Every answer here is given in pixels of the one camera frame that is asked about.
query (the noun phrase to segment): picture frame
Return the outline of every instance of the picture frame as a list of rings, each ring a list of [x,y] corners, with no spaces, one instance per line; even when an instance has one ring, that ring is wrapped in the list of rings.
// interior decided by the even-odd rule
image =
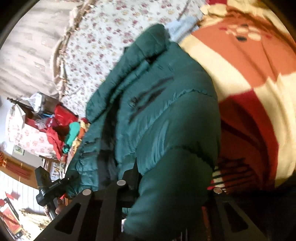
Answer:
[[[17,154],[23,156],[24,153],[25,153],[25,150],[24,150],[23,148],[21,148],[21,147],[15,145],[15,146],[13,147],[13,152],[15,152],[15,153],[17,153]]]
[[[6,224],[7,228],[13,235],[16,235],[22,230],[22,226],[8,203],[0,209],[0,212],[2,221]]]

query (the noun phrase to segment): hand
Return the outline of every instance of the hand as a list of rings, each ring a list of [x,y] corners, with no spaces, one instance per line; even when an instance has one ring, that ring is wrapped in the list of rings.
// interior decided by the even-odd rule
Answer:
[[[63,201],[61,199],[58,199],[57,203],[58,203],[59,206],[56,209],[56,214],[60,214],[61,211],[64,209],[65,205],[64,205],[64,203],[63,203]]]

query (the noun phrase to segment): red bag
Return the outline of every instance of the red bag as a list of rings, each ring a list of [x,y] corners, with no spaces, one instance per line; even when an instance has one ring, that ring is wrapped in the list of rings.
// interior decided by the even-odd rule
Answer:
[[[57,105],[54,110],[54,119],[59,126],[68,126],[72,122],[78,121],[78,117],[61,105]]]

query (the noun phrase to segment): floral bedspread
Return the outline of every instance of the floral bedspread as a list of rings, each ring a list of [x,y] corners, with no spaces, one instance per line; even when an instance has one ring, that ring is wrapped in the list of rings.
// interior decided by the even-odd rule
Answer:
[[[180,15],[195,16],[204,0],[97,0],[72,33],[64,53],[67,85],[62,103],[85,116],[93,92],[140,33]]]
[[[5,127],[8,140],[31,154],[56,158],[53,145],[48,142],[46,133],[27,124],[24,124],[23,128],[19,127],[19,120],[14,116],[14,107],[11,108],[6,116]]]

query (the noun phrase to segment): green puffer jacket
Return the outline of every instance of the green puffer jacket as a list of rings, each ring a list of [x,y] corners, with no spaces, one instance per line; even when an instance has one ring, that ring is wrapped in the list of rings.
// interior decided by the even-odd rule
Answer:
[[[106,188],[137,158],[140,197],[124,228],[144,240],[172,240],[200,215],[220,147],[212,80],[168,39],[154,25],[125,51],[87,104],[91,126],[66,173],[80,174],[74,196]]]

